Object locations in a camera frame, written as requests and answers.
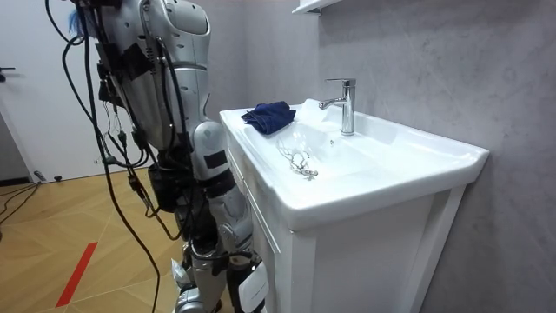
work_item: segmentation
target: baseboard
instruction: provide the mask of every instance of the baseboard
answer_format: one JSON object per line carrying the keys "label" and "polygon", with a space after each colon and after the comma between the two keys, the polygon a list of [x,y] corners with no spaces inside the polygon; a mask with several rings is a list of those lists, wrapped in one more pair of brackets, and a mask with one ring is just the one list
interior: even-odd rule
{"label": "baseboard", "polygon": [[31,183],[28,177],[19,177],[0,180],[0,187],[13,186],[17,184]]}

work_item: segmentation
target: faucet handle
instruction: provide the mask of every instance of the faucet handle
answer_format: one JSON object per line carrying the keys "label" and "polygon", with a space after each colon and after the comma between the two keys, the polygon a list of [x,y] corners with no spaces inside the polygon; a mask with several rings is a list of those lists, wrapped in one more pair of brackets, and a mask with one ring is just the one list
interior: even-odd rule
{"label": "faucet handle", "polygon": [[329,78],[326,79],[327,82],[342,82],[343,88],[353,88],[357,84],[357,79],[355,78]]}

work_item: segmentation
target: humanoid robot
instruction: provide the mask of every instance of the humanoid robot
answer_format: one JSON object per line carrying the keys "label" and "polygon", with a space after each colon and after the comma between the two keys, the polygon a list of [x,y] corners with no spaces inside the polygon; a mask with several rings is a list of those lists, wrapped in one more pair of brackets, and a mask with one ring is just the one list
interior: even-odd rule
{"label": "humanoid robot", "polygon": [[235,312],[265,312],[267,274],[252,251],[248,207],[228,165],[224,130],[205,115],[205,11],[185,0],[72,2],[82,34],[86,28],[98,40],[99,97],[128,111],[134,141],[156,159],[149,178],[160,210],[175,214],[188,243],[182,266],[189,283],[175,313],[216,312],[226,285]]}

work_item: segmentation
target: wooden floor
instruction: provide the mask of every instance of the wooden floor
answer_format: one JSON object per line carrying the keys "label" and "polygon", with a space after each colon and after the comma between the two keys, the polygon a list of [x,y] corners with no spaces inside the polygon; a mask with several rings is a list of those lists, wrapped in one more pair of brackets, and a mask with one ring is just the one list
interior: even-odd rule
{"label": "wooden floor", "polygon": [[[149,185],[146,171],[139,175]],[[130,190],[123,173],[114,174],[113,178],[124,214],[149,247],[163,275],[156,311],[170,313],[177,297],[169,273],[170,259],[181,261],[183,242],[171,242],[154,218],[144,217],[144,206]],[[16,188],[0,188],[0,194]],[[2,196],[0,202],[8,197]],[[20,195],[17,201],[10,202],[7,213],[23,199],[24,195]],[[173,216],[162,213],[161,217],[176,233]],[[1,231],[0,312],[150,312],[156,274],[116,214],[104,176],[42,185],[1,226]],[[68,305],[57,308],[91,243],[98,244],[75,293]],[[231,312],[227,291],[222,300],[221,312]]]}

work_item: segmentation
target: white shelf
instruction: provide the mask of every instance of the white shelf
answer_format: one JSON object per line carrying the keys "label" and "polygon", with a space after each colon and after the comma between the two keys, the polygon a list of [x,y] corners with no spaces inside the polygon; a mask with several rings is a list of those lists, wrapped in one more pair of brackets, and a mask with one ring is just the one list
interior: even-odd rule
{"label": "white shelf", "polygon": [[341,0],[300,0],[299,6],[292,13],[302,14],[302,13],[321,13],[321,9],[340,2]]}

